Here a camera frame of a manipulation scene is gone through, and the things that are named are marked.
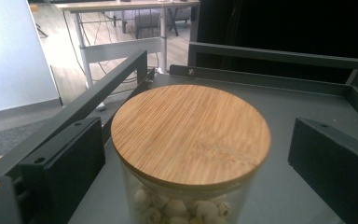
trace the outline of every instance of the desk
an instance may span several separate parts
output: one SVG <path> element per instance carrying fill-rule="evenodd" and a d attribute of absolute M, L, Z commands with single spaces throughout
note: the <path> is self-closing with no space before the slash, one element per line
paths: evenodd
<path fill-rule="evenodd" d="M 162 62 L 159 68 L 159 72 L 161 74 L 167 74 L 167 36 L 165 23 L 165 8 L 194 7 L 196 9 L 196 19 L 191 22 L 190 36 L 190 41 L 196 41 L 198 30 L 199 5 L 199 0 L 187 0 L 186 2 L 181 2 L 178 0 L 175 0 L 174 2 L 158 2 L 157 0 L 140 2 L 120 2 L 119 0 L 117 0 L 106 2 L 58 4 L 55 6 L 61 11 L 70 11 L 74 16 L 83 66 L 86 73 L 87 82 L 90 87 L 93 85 L 93 83 L 89 63 L 103 62 L 128 57 L 138 49 L 146 49 L 148 53 L 161 52 Z M 85 46 L 82 35 L 82 27 L 80 25 L 79 19 L 80 13 L 150 8 L 161 8 L 160 38 L 149 38 L 89 47 Z"/>

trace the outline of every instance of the cable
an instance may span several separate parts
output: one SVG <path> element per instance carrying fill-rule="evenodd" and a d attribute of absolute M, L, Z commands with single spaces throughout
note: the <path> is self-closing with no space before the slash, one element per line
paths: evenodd
<path fill-rule="evenodd" d="M 100 20 L 100 22 L 98 23 L 98 29 L 97 29 L 97 33 L 95 34 L 95 38 L 94 38 L 94 45 L 95 43 L 97 42 L 97 39 L 98 39 L 98 32 L 100 31 L 100 27 L 101 27 L 101 17 L 100 17 L 100 13 L 98 13 L 98 19 Z"/>
<path fill-rule="evenodd" d="M 63 19 L 65 20 L 66 30 L 68 31 L 69 39 L 71 40 L 72 49 L 74 50 L 74 54 L 76 56 L 77 64 L 79 65 L 80 69 L 82 70 L 82 72 L 83 72 L 83 74 L 85 76 L 86 72 L 84 71 L 83 67 L 80 65 L 80 61 L 79 61 L 79 59 L 77 57 L 75 46 L 74 46 L 74 41 L 72 40 L 71 32 L 69 31 L 68 22 L 67 22 L 66 17 L 65 17 L 65 12 L 62 12 L 62 15 L 63 15 Z"/>
<path fill-rule="evenodd" d="M 91 46 L 89 37 L 88 37 L 87 34 L 86 34 L 86 29 L 84 28 L 83 21 L 82 21 L 82 18 L 81 18 L 81 17 L 80 17 L 80 25 L 81 25 L 81 28 L 82 28 L 82 30 L 83 30 L 83 35 L 86 37 L 86 40 L 87 40 L 87 42 L 89 43 L 89 46 Z M 101 65 L 101 63 L 97 63 L 97 64 L 100 65 L 100 67 L 101 67 L 101 69 L 103 70 L 104 74 L 107 75 L 107 73 L 106 73 L 106 71 L 103 69 L 103 66 Z"/>

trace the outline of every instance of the round lid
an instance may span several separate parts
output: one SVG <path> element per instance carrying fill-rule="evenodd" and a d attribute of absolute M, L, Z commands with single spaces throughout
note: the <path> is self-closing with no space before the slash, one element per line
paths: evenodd
<path fill-rule="evenodd" d="M 241 98 L 213 88 L 174 85 L 145 91 L 112 121 L 118 155 L 148 180 L 224 187 L 244 180 L 269 152 L 269 127 Z"/>

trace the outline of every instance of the desk leg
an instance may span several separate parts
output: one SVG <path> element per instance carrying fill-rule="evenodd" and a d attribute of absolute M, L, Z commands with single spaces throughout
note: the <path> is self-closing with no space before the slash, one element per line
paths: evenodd
<path fill-rule="evenodd" d="M 160 39 L 161 39 L 161 67 L 160 73 L 167 74 L 167 32 L 166 32 L 166 24 L 165 24 L 165 8 L 161 9 L 161 16 L 159 18 L 160 23 Z"/>
<path fill-rule="evenodd" d="M 76 33 L 77 33 L 77 39 L 79 41 L 81 60 L 83 61 L 83 67 L 84 67 L 84 72 L 86 73 L 87 84 L 89 85 L 89 87 L 91 87 L 93 85 L 92 76 L 91 76 L 89 62 L 87 62 L 87 59 L 86 59 L 86 52 L 85 52 L 86 46 L 84 45 L 82 29 L 80 27 L 79 14 L 74 13 L 73 15 L 74 15 L 74 19 L 75 19 L 75 28 L 76 28 Z"/>

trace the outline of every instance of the black bracket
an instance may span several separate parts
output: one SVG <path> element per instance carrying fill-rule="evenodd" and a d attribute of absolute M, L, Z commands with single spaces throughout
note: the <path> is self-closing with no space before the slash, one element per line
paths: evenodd
<path fill-rule="evenodd" d="M 297 119 L 289 163 L 347 224 L 358 223 L 358 140 L 326 124 Z"/>

